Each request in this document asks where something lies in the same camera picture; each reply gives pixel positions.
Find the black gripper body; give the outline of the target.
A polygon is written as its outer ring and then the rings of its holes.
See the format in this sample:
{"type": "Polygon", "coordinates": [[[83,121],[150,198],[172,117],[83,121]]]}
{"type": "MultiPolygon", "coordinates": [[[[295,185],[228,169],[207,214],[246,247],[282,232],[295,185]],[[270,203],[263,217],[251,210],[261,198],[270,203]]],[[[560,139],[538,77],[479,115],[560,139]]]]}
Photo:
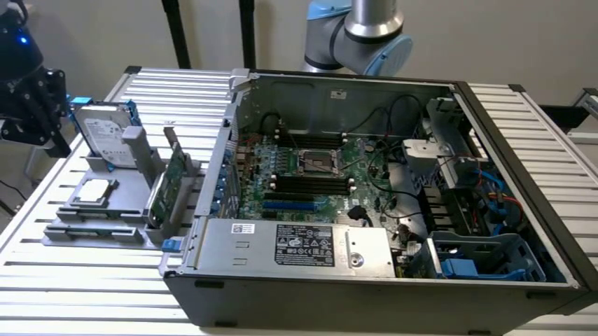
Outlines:
{"type": "Polygon", "coordinates": [[[2,102],[20,89],[32,96],[66,105],[66,74],[44,66],[44,57],[27,26],[30,12],[23,1],[2,2],[2,102]]]}

